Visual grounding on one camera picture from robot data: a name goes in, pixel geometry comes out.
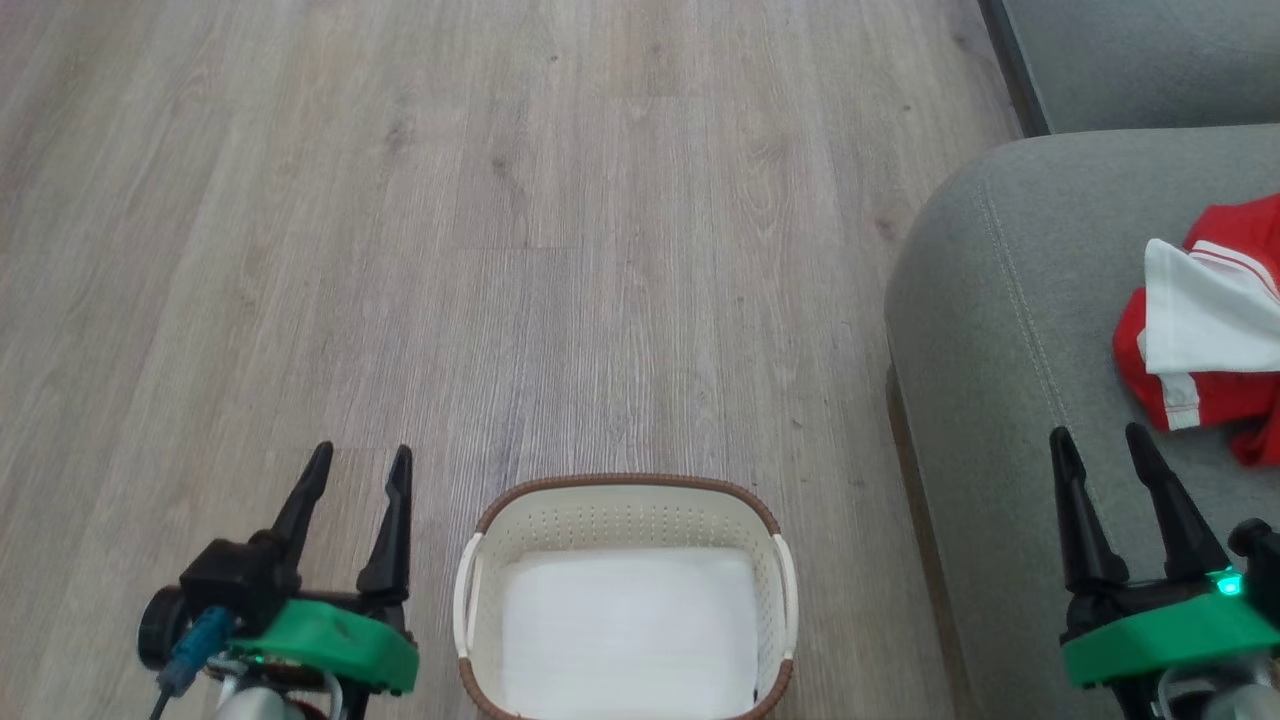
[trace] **brown basket rim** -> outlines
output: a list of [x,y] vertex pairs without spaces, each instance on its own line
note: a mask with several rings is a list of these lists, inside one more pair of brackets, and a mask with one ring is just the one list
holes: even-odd
[[664,473],[593,473],[584,475],[561,475],[521,483],[498,496],[498,500],[494,500],[489,507],[485,509],[484,515],[480,516],[480,521],[476,524],[476,532],[481,534],[488,533],[489,525],[492,525],[494,519],[498,518],[498,514],[511,505],[517,497],[544,489],[593,486],[658,486],[722,492],[741,500],[751,510],[754,510],[755,514],[760,516],[760,520],[764,523],[764,528],[771,536],[782,534],[782,529],[778,527],[778,521],[773,518],[773,512],[769,511],[769,507],[746,488],[724,480]]
[[[493,720],[550,720],[550,719],[534,719],[526,715],[512,715],[506,710],[498,707],[489,696],[484,694],[480,689],[480,683],[476,682],[475,670],[471,667],[470,657],[458,659],[458,673],[462,675],[462,687],[467,689],[467,694],[471,696],[472,702],[481,712],[492,717]],[[769,688],[769,693],[760,698],[755,703],[755,707],[748,710],[741,715],[735,715],[733,717],[727,717],[726,720],[764,720],[778,702],[782,700],[782,694],[787,692],[787,685],[791,683],[792,661],[790,657],[783,659],[782,664],[778,666],[778,676],[773,680],[773,687]]]

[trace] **white cloth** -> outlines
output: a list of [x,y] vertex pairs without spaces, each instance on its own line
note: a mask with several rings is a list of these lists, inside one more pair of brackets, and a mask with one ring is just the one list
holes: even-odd
[[1151,374],[1280,370],[1280,292],[1254,259],[1198,241],[1147,243],[1144,360]]

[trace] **basket handle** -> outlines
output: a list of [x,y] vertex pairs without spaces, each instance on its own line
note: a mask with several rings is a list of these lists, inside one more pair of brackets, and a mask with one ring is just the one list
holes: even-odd
[[470,655],[470,642],[467,638],[467,609],[471,602],[471,566],[475,565],[476,550],[484,533],[471,536],[467,547],[462,550],[462,560],[458,562],[458,577],[453,582],[453,644],[458,650],[458,657]]
[[778,565],[782,566],[782,606],[787,614],[787,647],[783,657],[787,660],[795,653],[796,637],[800,634],[800,587],[796,583],[796,564],[791,557],[791,547],[782,536],[773,536],[777,546]]

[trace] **red and white garment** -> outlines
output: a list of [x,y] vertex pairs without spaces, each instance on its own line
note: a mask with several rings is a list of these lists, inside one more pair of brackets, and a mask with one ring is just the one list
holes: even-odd
[[1263,419],[1231,451],[1245,465],[1280,464],[1280,195],[1210,206],[1183,249],[1148,242],[1144,268],[1114,345],[1152,424]]

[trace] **wire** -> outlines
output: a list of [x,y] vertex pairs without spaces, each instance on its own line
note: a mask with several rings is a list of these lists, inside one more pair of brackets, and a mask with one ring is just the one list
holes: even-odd
[[164,706],[169,705],[169,691],[160,691],[160,697],[156,698],[156,706],[151,708],[151,720],[160,720],[164,715]]
[[342,720],[342,711],[347,705],[342,698],[342,683],[333,673],[325,670],[324,687],[329,691],[329,720]]
[[201,612],[187,634],[173,646],[169,662],[156,675],[160,691],[182,697],[209,659],[227,647],[227,639],[234,630],[236,619],[225,607],[214,606]]

